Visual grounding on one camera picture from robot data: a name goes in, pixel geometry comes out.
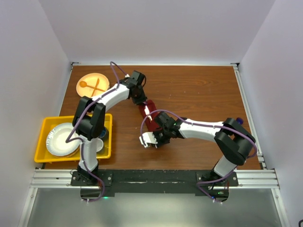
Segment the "dark red cloth napkin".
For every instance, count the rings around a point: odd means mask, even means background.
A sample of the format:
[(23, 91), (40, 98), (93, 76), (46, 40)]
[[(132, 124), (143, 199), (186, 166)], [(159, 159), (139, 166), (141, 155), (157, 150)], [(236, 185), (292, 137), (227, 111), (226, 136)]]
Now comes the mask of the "dark red cloth napkin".
[(158, 111), (156, 111), (157, 110), (156, 105), (152, 100), (147, 100), (146, 102), (147, 102), (147, 106), (148, 106), (149, 112), (150, 112), (148, 115), (146, 115), (145, 112), (144, 112), (144, 103), (141, 104), (141, 105), (138, 105), (138, 108), (139, 108), (139, 111), (140, 111), (142, 117), (144, 119), (146, 117), (146, 120), (143, 122), (143, 126), (145, 124), (146, 127), (147, 127), (147, 130), (149, 132), (159, 131), (162, 128), (154, 120), (155, 117), (159, 113)]

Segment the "purple iridescent utensil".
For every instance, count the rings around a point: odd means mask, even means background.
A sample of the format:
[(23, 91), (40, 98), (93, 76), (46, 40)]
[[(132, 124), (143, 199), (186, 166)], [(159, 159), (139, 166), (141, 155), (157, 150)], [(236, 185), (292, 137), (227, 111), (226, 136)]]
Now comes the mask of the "purple iridescent utensil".
[(239, 123), (240, 125), (242, 125), (244, 123), (244, 120), (240, 117), (236, 118), (237, 123)]

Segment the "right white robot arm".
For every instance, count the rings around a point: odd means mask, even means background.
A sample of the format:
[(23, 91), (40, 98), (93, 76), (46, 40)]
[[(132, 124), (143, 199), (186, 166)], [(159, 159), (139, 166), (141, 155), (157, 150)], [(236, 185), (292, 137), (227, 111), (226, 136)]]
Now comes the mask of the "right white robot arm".
[(171, 138), (201, 139), (217, 144), (223, 156), (210, 173), (201, 178), (202, 184), (223, 185), (237, 166), (242, 166), (258, 151), (255, 138), (233, 118), (224, 122), (199, 122), (178, 117), (176, 120), (161, 111), (154, 118), (158, 125), (153, 135), (157, 147), (168, 144)]

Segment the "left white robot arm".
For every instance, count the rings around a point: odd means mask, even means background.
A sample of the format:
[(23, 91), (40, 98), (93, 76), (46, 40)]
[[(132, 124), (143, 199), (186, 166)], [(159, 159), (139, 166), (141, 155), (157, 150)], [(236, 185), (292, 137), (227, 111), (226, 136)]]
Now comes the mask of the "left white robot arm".
[(86, 185), (100, 183), (98, 177), (97, 141), (104, 129), (106, 112), (116, 104), (132, 99), (135, 105), (147, 100), (143, 90), (146, 76), (138, 71), (126, 75), (112, 88), (98, 96), (82, 97), (79, 101), (72, 125), (72, 133), (80, 140), (80, 161), (77, 172)]

